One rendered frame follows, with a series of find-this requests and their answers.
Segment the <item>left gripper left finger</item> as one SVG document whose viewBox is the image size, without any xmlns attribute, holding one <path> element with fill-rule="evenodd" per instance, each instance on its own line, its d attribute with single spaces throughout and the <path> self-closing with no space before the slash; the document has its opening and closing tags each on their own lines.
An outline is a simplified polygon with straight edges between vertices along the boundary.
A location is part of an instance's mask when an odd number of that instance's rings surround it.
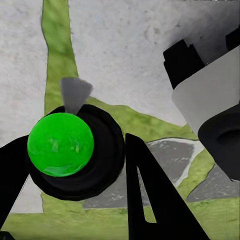
<svg viewBox="0 0 240 240">
<path fill-rule="evenodd" d="M 25 152 L 28 137 L 19 137 L 0 147 L 0 230 L 30 174 Z"/>
</svg>

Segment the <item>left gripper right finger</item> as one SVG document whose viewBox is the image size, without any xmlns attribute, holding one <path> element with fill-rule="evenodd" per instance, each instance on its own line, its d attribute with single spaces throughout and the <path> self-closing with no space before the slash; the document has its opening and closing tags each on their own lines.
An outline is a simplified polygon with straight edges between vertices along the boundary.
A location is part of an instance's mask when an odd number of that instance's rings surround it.
<svg viewBox="0 0 240 240">
<path fill-rule="evenodd" d="M 125 134 L 129 240 L 210 240 L 145 142 Z M 140 171 L 156 223 L 145 220 Z"/>
</svg>

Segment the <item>insectifuge atomizer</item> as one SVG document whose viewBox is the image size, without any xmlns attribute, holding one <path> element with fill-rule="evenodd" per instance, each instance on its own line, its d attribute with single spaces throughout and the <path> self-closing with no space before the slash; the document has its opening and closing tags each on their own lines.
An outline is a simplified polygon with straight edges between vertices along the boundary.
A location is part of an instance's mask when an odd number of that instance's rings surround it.
<svg viewBox="0 0 240 240">
<path fill-rule="evenodd" d="M 26 168 L 45 194 L 62 201 L 99 196 L 114 183 L 125 163 L 121 127 L 107 112 L 86 104 L 94 87 L 85 79 L 63 77 L 63 106 L 31 129 Z"/>
</svg>

